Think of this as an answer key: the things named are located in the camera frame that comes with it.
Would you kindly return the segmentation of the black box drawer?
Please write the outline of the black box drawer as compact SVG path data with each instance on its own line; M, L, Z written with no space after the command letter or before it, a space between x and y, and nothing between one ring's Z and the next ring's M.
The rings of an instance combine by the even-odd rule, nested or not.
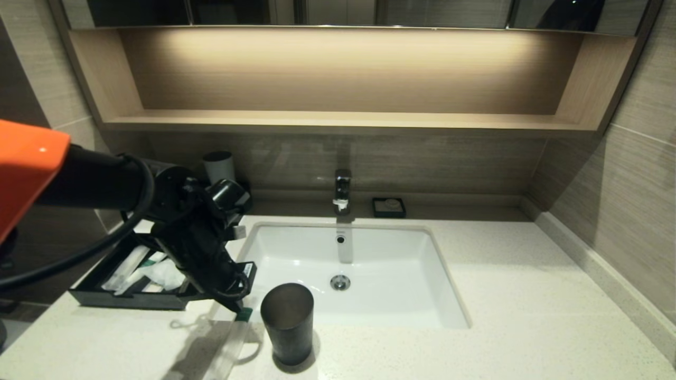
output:
M189 282L171 291L146 291L145 288L150 285L147 277L138 280L118 296L104 290L103 283L136 246L137 238L132 235L123 238L78 284L68 289L68 293L81 306L112 309L181 311L186 309L190 301L207 299L206 295Z

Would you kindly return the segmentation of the white crumpled pouch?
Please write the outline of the white crumpled pouch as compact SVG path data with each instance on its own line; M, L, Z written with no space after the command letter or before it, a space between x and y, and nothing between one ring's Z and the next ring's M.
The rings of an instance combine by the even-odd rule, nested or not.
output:
M169 258L162 262L143 267L139 271L143 276L150 279L150 282L157 284L166 291L178 289L186 280L186 276Z

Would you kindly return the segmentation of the dark metal tumbler cup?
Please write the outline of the dark metal tumbler cup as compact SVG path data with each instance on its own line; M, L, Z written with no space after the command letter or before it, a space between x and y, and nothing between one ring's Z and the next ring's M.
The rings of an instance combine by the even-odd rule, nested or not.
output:
M311 355L314 296L307 287L300 283L274 287L261 301L260 315L280 363L296 366Z

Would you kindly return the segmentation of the grey white cup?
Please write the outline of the grey white cup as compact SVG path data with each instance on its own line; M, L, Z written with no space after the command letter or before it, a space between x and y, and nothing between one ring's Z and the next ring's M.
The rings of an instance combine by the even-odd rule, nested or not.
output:
M213 151L207 153L202 158L206 174L211 184L215 184L222 179L235 182L235 170L233 155L229 151Z

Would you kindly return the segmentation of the chrome faucet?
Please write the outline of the chrome faucet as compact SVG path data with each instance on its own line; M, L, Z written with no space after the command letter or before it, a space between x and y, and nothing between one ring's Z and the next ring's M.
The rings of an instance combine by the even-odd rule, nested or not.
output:
M335 214L338 216L348 215L350 212L350 188L352 172L338 169L335 171L335 194L332 199Z

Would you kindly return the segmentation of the white ceramic sink basin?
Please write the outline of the white ceramic sink basin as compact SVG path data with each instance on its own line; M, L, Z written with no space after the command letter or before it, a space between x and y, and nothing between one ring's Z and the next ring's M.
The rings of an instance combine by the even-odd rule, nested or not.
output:
M300 283L314 296L315 325L469 329L463 301L432 234L417 227L258 222L230 243L257 273L245 300L259 321L272 288ZM350 278L346 291L330 279Z

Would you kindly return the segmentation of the black soap dish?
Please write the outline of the black soap dish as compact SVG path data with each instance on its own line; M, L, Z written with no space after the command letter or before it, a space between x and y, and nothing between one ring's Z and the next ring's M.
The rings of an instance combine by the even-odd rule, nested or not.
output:
M384 205L384 200L389 199L386 197L375 197L372 198L372 209L374 218L384 218L384 219L405 219L407 216L406 208L404 202L400 198L396 198L401 203L401 208L398 210L388 209Z

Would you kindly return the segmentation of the mirror cabinet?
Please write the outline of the mirror cabinet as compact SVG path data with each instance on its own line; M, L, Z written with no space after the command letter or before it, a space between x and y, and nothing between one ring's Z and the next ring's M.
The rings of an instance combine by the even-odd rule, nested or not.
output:
M151 26L517 29L635 35L650 0L60 0L73 30Z

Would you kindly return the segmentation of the wooden wall shelf niche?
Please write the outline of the wooden wall shelf niche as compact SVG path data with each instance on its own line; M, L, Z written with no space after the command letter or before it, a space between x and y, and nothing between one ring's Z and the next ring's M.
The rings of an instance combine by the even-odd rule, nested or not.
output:
M424 28L59 33L97 125L147 132L594 136L645 43Z

